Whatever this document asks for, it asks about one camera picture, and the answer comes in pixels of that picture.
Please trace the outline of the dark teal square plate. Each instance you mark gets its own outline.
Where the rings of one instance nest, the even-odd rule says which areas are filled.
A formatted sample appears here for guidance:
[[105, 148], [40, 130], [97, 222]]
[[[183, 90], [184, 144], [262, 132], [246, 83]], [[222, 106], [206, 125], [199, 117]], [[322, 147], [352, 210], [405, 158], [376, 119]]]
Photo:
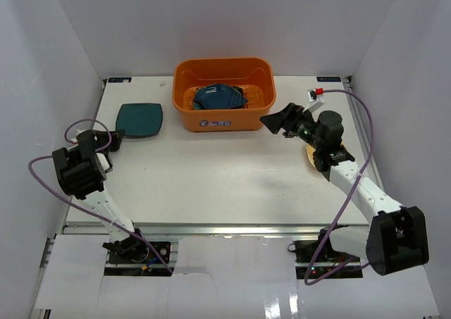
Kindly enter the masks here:
[[124, 137], [143, 139], [156, 136], [163, 124], [161, 104], [123, 104], [116, 116], [116, 130], [124, 131]]

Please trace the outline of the yellow square dish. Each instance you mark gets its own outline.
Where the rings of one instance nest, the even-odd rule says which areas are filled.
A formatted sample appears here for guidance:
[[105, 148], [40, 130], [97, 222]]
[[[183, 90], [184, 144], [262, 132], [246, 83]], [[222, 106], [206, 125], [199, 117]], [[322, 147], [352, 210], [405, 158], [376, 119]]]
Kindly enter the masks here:
[[349, 153], [340, 142], [314, 142], [308, 144], [306, 150], [310, 163], [320, 173], [325, 173], [333, 166], [350, 159]]

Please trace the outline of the amber square plate black rim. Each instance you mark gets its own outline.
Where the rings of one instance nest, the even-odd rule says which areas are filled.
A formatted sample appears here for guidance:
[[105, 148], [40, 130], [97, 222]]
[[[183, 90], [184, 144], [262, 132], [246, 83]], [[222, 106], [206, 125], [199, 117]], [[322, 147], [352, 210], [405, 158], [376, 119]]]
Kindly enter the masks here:
[[[258, 108], [261, 105], [261, 102], [264, 101], [264, 99], [262, 97], [263, 94], [262, 94], [260, 88], [254, 86], [254, 85], [230, 85], [230, 86], [237, 86], [237, 87], [242, 88], [242, 90], [244, 91], [245, 97], [248, 99], [248, 103], [245, 105], [245, 107], [240, 108], [240, 109]], [[197, 88], [200, 88], [200, 87], [190, 88], [183, 94], [183, 99], [182, 99], [182, 107], [183, 108], [185, 108], [187, 110], [191, 110], [191, 111], [205, 111], [205, 110], [194, 110], [192, 107], [192, 100], [194, 98], [195, 90]]]

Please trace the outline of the dark blue leaf dish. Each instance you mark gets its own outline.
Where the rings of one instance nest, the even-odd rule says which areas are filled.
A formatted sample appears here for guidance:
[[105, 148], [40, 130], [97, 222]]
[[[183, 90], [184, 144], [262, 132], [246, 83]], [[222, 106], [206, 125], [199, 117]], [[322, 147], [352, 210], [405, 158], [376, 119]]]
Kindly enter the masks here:
[[244, 108], [247, 103], [242, 88], [215, 84], [197, 88], [192, 107], [194, 110], [229, 110]]

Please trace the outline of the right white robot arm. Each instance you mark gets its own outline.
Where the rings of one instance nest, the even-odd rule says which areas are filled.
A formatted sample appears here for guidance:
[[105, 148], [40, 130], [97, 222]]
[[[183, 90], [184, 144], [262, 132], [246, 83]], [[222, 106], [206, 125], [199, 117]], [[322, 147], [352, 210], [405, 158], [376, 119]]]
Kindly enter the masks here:
[[426, 219], [416, 206], [406, 207], [388, 196], [363, 174], [354, 157], [342, 144], [342, 117], [323, 111], [318, 118], [302, 106], [288, 104], [282, 111], [265, 115], [261, 123], [274, 135], [298, 137], [313, 149], [315, 168], [347, 195], [369, 222], [360, 232], [339, 225], [339, 210], [333, 222], [320, 233], [311, 262], [318, 256], [333, 262], [343, 253], [366, 260], [379, 275], [406, 270], [429, 261]]

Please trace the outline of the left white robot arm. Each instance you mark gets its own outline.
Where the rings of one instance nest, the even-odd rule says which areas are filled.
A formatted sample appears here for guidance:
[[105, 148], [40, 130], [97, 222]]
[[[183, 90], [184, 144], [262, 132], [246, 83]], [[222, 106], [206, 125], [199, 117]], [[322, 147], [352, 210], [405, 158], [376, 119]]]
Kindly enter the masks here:
[[106, 174], [113, 169], [109, 154], [120, 149], [124, 134], [124, 130], [86, 130], [71, 148], [57, 149], [51, 156], [63, 192], [102, 217], [100, 222], [110, 236], [103, 247], [126, 261], [140, 263], [149, 255], [149, 245], [140, 239], [140, 230], [119, 209], [105, 185]]

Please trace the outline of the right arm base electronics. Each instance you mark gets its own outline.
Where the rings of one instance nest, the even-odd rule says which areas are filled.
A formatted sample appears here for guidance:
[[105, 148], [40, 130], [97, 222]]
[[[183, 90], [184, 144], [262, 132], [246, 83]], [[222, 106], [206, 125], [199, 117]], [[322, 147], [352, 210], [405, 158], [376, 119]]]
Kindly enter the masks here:
[[[287, 247], [289, 253], [295, 256], [295, 271], [298, 280], [303, 280], [310, 260], [319, 245], [319, 241], [297, 240]], [[362, 265], [359, 258], [349, 254], [324, 248], [310, 269], [309, 280], [316, 280], [320, 276], [329, 273], [334, 268], [351, 260], [344, 268], [340, 269], [328, 279], [358, 279], [363, 278]]]

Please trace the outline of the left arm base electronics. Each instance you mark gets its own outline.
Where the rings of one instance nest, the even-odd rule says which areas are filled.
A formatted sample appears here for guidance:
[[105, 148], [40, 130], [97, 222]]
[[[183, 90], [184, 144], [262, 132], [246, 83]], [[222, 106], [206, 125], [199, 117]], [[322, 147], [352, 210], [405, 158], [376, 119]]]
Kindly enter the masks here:
[[102, 247], [108, 251], [105, 276], [116, 277], [170, 277], [174, 267], [168, 270], [162, 261], [170, 265], [171, 243], [150, 242], [160, 255], [156, 254], [145, 244], [140, 242], [128, 251], [114, 251], [112, 243], [103, 243]]

